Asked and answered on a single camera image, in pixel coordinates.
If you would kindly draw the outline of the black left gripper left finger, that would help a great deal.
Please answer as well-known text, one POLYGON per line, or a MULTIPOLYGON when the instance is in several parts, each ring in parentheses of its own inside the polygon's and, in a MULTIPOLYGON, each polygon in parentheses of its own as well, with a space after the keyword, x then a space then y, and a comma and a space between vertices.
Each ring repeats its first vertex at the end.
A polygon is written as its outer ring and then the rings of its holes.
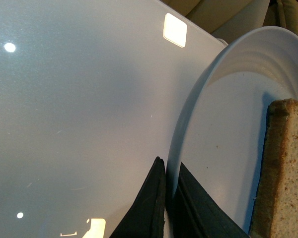
POLYGON ((164 161, 156 157, 136 199, 116 229, 112 238, 162 238, 166 172, 164 161))

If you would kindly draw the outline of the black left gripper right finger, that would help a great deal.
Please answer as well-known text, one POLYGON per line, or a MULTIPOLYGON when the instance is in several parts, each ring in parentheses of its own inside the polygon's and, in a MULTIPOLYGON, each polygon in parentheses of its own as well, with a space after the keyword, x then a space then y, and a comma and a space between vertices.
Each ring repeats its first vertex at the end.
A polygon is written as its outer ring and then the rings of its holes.
POLYGON ((243 231, 209 196, 181 163, 171 203, 175 238, 247 238, 243 231))

